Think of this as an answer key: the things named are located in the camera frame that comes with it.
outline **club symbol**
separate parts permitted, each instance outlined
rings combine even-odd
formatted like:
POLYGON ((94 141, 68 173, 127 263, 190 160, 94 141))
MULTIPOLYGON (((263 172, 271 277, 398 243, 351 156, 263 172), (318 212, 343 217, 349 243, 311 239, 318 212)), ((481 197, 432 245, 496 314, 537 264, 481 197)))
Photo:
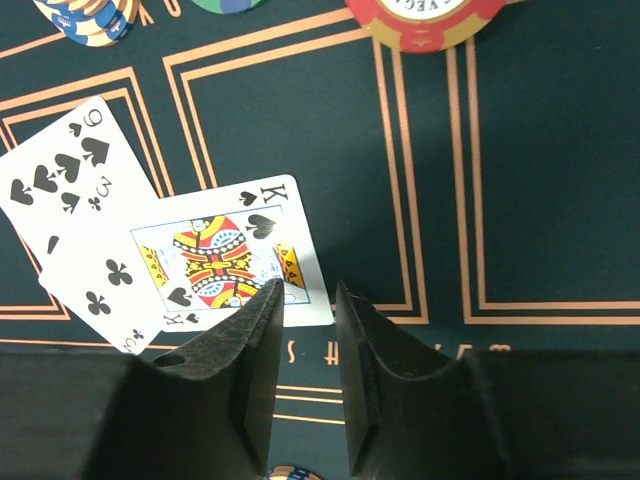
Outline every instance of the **club symbol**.
POLYGON ((109 274, 109 281, 112 285, 116 287, 120 285, 120 282, 125 285, 131 285, 133 283, 133 278, 127 272, 124 271, 127 266, 124 263, 121 263, 118 266, 118 263, 115 260, 109 259, 107 260, 107 268, 111 271, 109 274))
POLYGON ((87 292, 87 300, 90 302, 89 311, 94 315, 100 315, 100 313, 109 315, 111 313, 111 307, 104 303, 105 298, 102 295, 98 297, 93 292, 87 292))
POLYGON ((91 208, 97 210, 98 212, 102 210, 102 207, 100 206, 100 199, 98 197, 90 198, 89 203, 91 204, 91 208))

